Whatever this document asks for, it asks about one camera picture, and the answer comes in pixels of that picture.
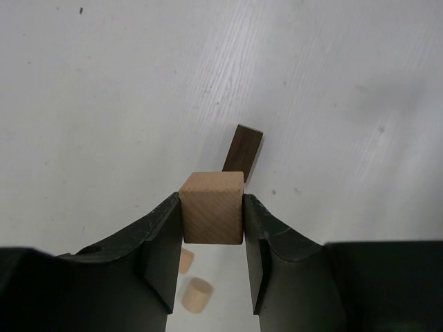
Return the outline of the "long light wood block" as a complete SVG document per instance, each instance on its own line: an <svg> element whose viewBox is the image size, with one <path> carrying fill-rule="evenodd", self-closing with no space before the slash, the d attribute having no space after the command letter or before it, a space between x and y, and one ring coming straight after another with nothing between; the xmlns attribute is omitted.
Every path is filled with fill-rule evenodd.
<svg viewBox="0 0 443 332"><path fill-rule="evenodd" d="M180 261L179 261L179 273L186 274L195 258L195 254L185 248L181 249Z"/></svg>

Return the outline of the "dark brown arch block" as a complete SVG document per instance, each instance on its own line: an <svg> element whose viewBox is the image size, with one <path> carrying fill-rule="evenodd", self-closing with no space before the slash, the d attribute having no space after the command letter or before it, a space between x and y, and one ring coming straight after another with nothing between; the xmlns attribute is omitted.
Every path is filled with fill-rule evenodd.
<svg viewBox="0 0 443 332"><path fill-rule="evenodd" d="M242 172L244 183L246 183L255 157L258 155L262 138L262 131L241 124L237 125L222 171Z"/></svg>

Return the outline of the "light wood cube block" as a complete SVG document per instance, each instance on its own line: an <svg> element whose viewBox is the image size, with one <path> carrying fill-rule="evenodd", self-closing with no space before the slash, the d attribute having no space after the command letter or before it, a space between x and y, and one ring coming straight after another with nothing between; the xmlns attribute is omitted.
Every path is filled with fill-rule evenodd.
<svg viewBox="0 0 443 332"><path fill-rule="evenodd" d="M243 242L242 172L194 172L179 190L185 243Z"/></svg>

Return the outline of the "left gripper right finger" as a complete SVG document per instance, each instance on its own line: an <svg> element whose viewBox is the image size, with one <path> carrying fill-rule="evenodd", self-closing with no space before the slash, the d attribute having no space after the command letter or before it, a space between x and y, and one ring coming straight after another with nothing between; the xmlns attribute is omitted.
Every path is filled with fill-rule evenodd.
<svg viewBox="0 0 443 332"><path fill-rule="evenodd" d="M441 241L320 245L252 194L243 224L262 331L441 331Z"/></svg>

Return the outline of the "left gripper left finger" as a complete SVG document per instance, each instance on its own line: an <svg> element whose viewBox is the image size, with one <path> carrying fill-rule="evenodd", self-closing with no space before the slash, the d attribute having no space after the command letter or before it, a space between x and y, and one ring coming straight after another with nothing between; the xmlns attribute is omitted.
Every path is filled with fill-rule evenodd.
<svg viewBox="0 0 443 332"><path fill-rule="evenodd" d="M2 331L164 331L174 308L181 202L76 254L1 249Z"/></svg>

